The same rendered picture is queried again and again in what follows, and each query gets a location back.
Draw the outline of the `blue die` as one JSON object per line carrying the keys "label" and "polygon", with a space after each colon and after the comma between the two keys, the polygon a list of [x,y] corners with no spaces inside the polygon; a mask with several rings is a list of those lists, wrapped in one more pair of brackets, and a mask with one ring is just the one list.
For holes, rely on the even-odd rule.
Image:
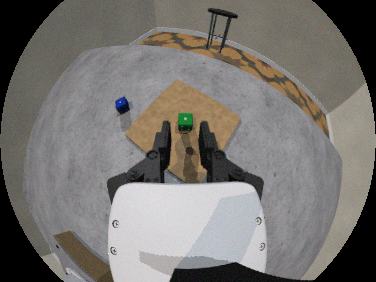
{"label": "blue die", "polygon": [[116,104],[116,109],[118,110],[118,112],[120,114],[128,111],[130,108],[129,108],[129,103],[127,101],[127,99],[125,97],[122,97],[118,100],[115,101],[115,104]]}

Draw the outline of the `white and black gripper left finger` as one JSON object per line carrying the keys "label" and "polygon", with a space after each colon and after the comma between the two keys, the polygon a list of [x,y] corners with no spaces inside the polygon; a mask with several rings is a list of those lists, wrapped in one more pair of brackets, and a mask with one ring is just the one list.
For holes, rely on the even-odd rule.
{"label": "white and black gripper left finger", "polygon": [[131,167],[127,173],[108,179],[107,188],[111,205],[121,185],[133,182],[165,183],[164,170],[170,166],[171,143],[170,122],[163,121],[161,132],[156,132],[153,149],[146,153],[145,159]]}

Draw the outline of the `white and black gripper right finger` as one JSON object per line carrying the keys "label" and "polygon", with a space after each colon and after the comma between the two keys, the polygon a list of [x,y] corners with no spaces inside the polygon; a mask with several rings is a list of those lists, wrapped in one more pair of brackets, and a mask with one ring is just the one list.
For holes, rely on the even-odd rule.
{"label": "white and black gripper right finger", "polygon": [[214,132],[210,133],[207,121],[200,122],[198,144],[201,166],[207,170],[207,183],[245,182],[256,189],[261,200],[264,186],[263,179],[244,172],[242,168],[226,158],[225,152],[218,149],[215,134]]}

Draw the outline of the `green die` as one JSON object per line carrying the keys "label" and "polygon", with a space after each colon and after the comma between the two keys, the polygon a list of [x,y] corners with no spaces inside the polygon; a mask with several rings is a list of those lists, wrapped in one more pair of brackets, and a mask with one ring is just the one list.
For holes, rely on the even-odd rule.
{"label": "green die", "polygon": [[193,114],[192,113],[179,113],[178,114],[179,131],[191,131],[192,127],[193,127]]}

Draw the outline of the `tan square mat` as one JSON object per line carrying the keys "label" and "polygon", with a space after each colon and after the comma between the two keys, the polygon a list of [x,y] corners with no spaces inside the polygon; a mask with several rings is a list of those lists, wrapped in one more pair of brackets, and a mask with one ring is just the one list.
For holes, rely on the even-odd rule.
{"label": "tan square mat", "polygon": [[[191,131],[179,131],[179,113],[193,114]],[[200,161],[200,122],[208,121],[218,149],[223,150],[240,119],[221,103],[175,80],[144,110],[125,135],[147,152],[152,150],[156,132],[161,132],[163,121],[170,121],[172,143],[168,170],[187,184],[194,184],[201,183],[207,175]]]}

